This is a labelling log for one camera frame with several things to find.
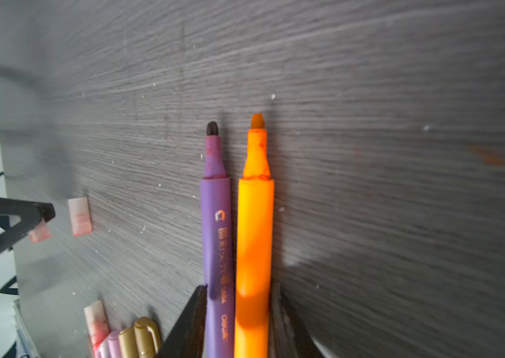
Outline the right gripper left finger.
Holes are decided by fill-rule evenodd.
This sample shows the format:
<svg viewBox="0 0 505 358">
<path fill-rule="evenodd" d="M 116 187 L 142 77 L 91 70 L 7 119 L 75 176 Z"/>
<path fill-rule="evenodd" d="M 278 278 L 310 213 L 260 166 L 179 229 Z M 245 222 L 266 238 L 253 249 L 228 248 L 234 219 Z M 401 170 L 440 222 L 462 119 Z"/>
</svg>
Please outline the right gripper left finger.
<svg viewBox="0 0 505 358">
<path fill-rule="evenodd" d="M 205 340 L 207 287 L 198 286 L 189 298 L 156 358 L 201 358 Z"/>
</svg>

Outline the orange highlighter pen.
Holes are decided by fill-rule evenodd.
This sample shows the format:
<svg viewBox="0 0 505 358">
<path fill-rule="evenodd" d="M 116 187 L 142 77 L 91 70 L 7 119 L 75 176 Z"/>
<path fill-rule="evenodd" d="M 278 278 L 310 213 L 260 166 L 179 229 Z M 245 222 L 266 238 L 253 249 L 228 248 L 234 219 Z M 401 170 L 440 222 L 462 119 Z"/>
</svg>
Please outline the orange highlighter pen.
<svg viewBox="0 0 505 358">
<path fill-rule="evenodd" d="M 247 159 L 238 182 L 236 250 L 236 357 L 268 355 L 273 247 L 274 180 L 267 160 L 267 129 L 252 115 Z"/>
</svg>

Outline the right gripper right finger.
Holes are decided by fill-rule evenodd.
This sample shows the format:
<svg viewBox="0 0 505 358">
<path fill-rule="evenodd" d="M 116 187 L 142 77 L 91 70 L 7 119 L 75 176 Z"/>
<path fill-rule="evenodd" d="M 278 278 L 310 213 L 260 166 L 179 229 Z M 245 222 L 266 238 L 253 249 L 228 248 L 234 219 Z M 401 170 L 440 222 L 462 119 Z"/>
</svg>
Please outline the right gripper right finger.
<svg viewBox="0 0 505 358">
<path fill-rule="evenodd" d="M 270 357 L 324 358 L 278 281 L 270 288 Z"/>
</svg>

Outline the purple marker pen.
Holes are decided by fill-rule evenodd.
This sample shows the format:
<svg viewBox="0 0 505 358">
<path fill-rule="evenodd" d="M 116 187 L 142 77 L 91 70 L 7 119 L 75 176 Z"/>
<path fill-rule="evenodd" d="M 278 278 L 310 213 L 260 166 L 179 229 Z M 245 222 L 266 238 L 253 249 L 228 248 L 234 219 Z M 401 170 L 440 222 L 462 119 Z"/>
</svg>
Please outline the purple marker pen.
<svg viewBox="0 0 505 358">
<path fill-rule="evenodd" d="M 206 354 L 234 357 L 235 282 L 232 200 L 218 124 L 206 127 L 206 162 L 200 182 L 203 274 L 207 286 Z"/>
</svg>

